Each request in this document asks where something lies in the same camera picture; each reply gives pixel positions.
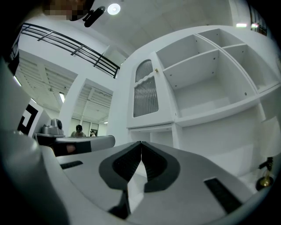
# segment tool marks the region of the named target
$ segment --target ceiling light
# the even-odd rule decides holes
[[[252,28],[258,28],[258,27],[259,27],[259,25],[258,25],[258,24],[256,24],[256,23],[253,23],[253,24],[251,25],[251,27],[252,27]]]
[[[34,99],[33,99],[33,98],[32,98],[31,100],[32,100],[32,101],[34,101]],[[36,101],[34,101],[34,102],[37,104],[37,102],[36,102]]]
[[[16,78],[16,76],[14,76],[14,80],[19,84],[19,86],[22,86],[19,80]]]
[[[247,27],[246,23],[238,23],[236,24],[236,27]]]
[[[120,9],[121,7],[114,3],[114,4],[111,4],[108,8],[107,8],[107,12],[110,14],[110,15],[116,15],[120,12]]]
[[[65,94],[63,94],[62,92],[60,92],[60,97],[61,97],[62,103],[64,103],[64,101],[65,101]]]

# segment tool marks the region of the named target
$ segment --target lampshade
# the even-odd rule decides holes
[[[259,140],[262,156],[273,157],[281,153],[281,131],[277,117],[262,122]]]

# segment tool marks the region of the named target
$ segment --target ceiling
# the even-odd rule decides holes
[[[168,33],[202,25],[232,25],[228,0],[95,0],[92,9],[118,3],[117,15],[105,12],[90,28],[83,21],[70,25],[112,40],[126,51],[140,48]]]
[[[75,76],[23,56],[21,54],[16,72],[23,89],[38,105],[59,113],[62,106],[59,92],[66,96]],[[106,122],[111,98],[110,94],[85,84],[76,101],[72,117],[93,123]]]

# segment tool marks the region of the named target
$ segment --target rectangular light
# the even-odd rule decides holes
[[[64,103],[64,102],[65,102],[65,94],[63,94],[62,92],[60,92],[60,97],[61,97],[62,103]]]
[[[258,27],[259,27],[259,25],[258,25],[258,24],[256,24],[256,23],[252,23],[251,27],[252,27],[252,28],[258,28]]]
[[[34,99],[33,99],[33,98],[32,98],[31,100],[32,100],[32,101],[34,101]],[[36,102],[36,101],[34,101],[34,102],[37,104],[37,102]]]
[[[22,86],[19,80],[16,78],[16,76],[14,76],[14,80],[19,84],[19,86]]]
[[[247,27],[246,23],[238,23],[236,24],[236,27]]]

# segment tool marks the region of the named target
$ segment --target black rectangular slot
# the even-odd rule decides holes
[[[63,170],[65,169],[68,169],[68,168],[71,168],[71,167],[76,167],[76,166],[79,166],[79,165],[82,165],[83,163],[81,161],[74,161],[74,162],[70,162],[70,163],[64,163],[64,164],[61,164],[61,168]]]
[[[242,205],[217,178],[206,180],[204,183],[228,214]]]

